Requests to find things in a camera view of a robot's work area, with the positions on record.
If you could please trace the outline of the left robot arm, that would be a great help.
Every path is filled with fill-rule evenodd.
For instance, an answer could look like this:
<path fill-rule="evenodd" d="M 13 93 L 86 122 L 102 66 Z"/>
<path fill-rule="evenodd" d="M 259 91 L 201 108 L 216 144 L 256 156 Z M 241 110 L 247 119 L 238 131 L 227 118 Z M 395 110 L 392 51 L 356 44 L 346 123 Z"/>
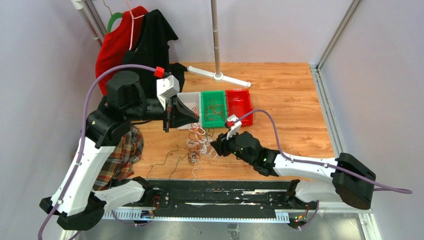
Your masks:
<path fill-rule="evenodd" d="M 57 216 L 64 230 L 90 230 L 104 214 L 129 203 L 151 205 L 154 191 L 142 177 L 107 190 L 93 190 L 93 185 L 133 121 L 162 121 L 166 132 L 199 121 L 179 99 L 175 76 L 156 71 L 153 86 L 153 98 L 148 98 L 139 75 L 130 70 L 116 72 L 107 82 L 106 96 L 83 122 L 78 152 L 62 184 L 39 204 L 48 215 Z"/>

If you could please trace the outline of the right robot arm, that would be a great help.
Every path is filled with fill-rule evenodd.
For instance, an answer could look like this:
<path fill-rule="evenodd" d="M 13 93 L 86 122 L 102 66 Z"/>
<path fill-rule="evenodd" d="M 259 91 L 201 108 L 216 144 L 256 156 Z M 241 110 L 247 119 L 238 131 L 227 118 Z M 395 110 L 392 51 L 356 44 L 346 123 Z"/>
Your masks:
<path fill-rule="evenodd" d="M 315 201 L 343 202 L 359 210 L 371 208 L 374 186 L 366 179 L 375 181 L 376 174 L 349 153 L 330 158 L 280 153 L 263 147 L 247 131 L 232 137 L 221 133 L 211 146 L 220 157 L 233 154 L 260 175 L 295 177 L 285 195 L 291 208 Z"/>

